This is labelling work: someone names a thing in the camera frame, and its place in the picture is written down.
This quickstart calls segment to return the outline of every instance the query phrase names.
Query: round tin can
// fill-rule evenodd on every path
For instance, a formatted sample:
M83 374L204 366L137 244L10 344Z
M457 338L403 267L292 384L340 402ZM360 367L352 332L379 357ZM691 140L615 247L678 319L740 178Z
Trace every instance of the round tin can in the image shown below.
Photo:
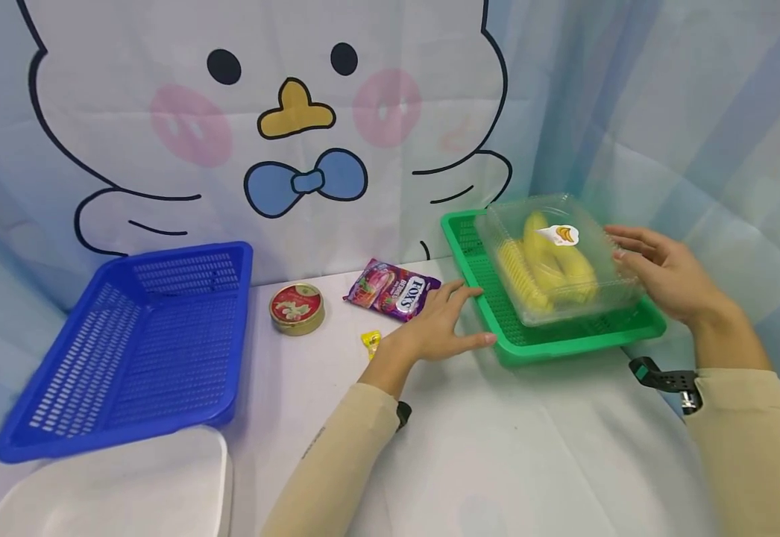
M287 336L311 333L324 321L324 299L309 283L295 283L278 290L268 309L274 327Z

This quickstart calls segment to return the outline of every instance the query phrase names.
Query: purple snack bag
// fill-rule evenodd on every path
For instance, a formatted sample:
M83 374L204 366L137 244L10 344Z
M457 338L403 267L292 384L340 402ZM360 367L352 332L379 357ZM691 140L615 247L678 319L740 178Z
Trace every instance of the purple snack bag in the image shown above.
M426 293L439 287L434 277L373 259L343 300L407 322L423 311Z

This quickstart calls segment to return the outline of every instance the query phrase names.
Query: blue plastic basket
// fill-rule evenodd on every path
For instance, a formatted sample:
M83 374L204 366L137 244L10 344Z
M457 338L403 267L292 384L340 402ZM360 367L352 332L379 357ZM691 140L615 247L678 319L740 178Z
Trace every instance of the blue plastic basket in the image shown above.
M245 242L103 265L2 425L0 460L230 422L252 265Z

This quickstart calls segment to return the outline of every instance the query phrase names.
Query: candy wrapper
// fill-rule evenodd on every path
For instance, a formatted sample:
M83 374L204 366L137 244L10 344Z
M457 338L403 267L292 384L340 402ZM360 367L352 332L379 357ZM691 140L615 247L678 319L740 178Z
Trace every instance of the candy wrapper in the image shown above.
M372 260L344 300L407 322L423 310L426 294L439 287L434 277Z
M372 361L372 358L375 356L375 351L378 350L378 344L381 341L381 333L377 330L362 333L360 334L360 340L363 341L363 345L369 351L369 361Z

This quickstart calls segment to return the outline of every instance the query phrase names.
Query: banana sticker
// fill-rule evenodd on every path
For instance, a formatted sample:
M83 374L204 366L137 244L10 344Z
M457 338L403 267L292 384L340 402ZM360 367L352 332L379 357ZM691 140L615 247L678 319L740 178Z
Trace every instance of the banana sticker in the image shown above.
M555 245L575 245L581 239L577 228L570 225L553 225L536 232L549 239Z

